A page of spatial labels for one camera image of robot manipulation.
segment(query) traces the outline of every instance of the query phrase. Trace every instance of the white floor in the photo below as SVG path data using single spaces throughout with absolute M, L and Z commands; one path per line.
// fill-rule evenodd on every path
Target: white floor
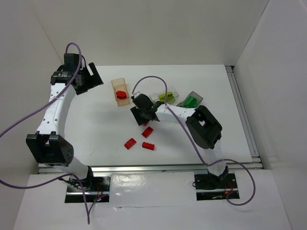
M 185 180 L 186 172 L 182 174 L 182 180 L 174 180 L 172 186 L 169 185 L 169 177 L 161 179 L 159 185 L 151 179 L 157 178 L 154 174 L 151 174 L 151 177 L 146 176 L 146 179 L 134 177 L 135 183 L 130 184 L 131 190 L 126 193 L 133 192 L 142 198 L 139 199 L 139 196 L 135 195 L 128 200 L 127 196 L 129 207 L 119 207 L 112 201 L 109 204 L 96 204 L 89 226 L 84 204 L 65 204 L 66 184 L 55 181 L 25 191 L 14 230 L 290 230 L 272 172 L 252 170 L 251 173 L 257 186 L 256 194 L 249 204 L 242 207 L 232 206 L 226 200 L 196 201 L 195 193 L 190 191 L 194 189 L 191 181 Z M 55 175 L 31 175 L 28 185 L 39 184 L 54 177 Z M 244 170 L 236 171 L 236 180 L 241 199 L 232 201 L 241 203 L 251 196 L 252 183 Z M 170 191 L 171 187 L 177 187 L 176 184 L 183 186 L 184 192 L 177 189 L 170 206 L 168 202 L 161 203 L 161 200 L 165 199 L 163 188 L 167 187 Z M 156 185 L 158 191 L 138 189 L 140 186 L 150 188 L 151 185 Z M 110 196 L 115 196 L 117 192 L 117 189 L 111 191 Z M 157 195 L 162 196 L 160 200 L 157 200 Z M 152 207 L 153 200 L 157 200 L 159 205 Z
M 152 121 L 153 133 L 145 139 L 134 120 L 129 105 L 117 107 L 111 80 L 124 77 L 131 93 L 134 84 L 147 75 L 157 75 L 174 86 L 179 101 L 195 91 L 202 96 L 202 104 L 222 124 L 222 150 L 225 158 L 251 162 L 251 155 L 243 131 L 236 103 L 223 65 L 171 66 L 99 66 L 104 81 L 87 93 L 76 96 L 69 110 L 65 139 L 74 147 L 75 156 L 91 166 L 161 165 L 200 163 L 192 145 L 177 124 Z M 157 79 L 140 83 L 136 91 L 144 94 L 160 92 L 164 85 Z M 137 144 L 130 150 L 124 143 L 134 138 Z M 142 148 L 142 142 L 153 143 L 155 151 Z

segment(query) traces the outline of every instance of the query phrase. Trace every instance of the red toy brick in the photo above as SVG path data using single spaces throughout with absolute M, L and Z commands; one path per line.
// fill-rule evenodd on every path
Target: red toy brick
M 127 94 L 124 91 L 117 91 L 116 92 L 116 97 L 118 99 L 125 99 L 125 98 L 127 98 Z
M 153 150 L 154 149 L 154 144 L 143 142 L 142 147 L 145 148 L 145 149 Z
M 147 138 L 152 132 L 153 132 L 153 128 L 148 127 L 147 129 L 145 129 L 142 135 Z
M 126 147 L 126 149 L 130 149 L 133 145 L 135 145 L 135 143 L 136 143 L 135 139 L 131 138 L 126 142 L 124 146 Z

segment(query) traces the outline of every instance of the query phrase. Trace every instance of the white wall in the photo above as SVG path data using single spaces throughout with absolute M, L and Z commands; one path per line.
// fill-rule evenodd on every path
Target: white wall
M 306 229 L 307 0 L 271 0 L 235 67 L 262 159 L 294 230 Z
M 48 101 L 50 76 L 60 59 L 24 0 L 0 1 L 0 130 Z M 18 125 L 0 140 L 0 178 L 26 185 L 36 162 L 25 144 L 43 114 Z M 1 229 L 13 229 L 24 190 L 0 185 Z
M 58 54 L 75 41 L 98 65 L 234 65 L 268 2 L 30 1 Z

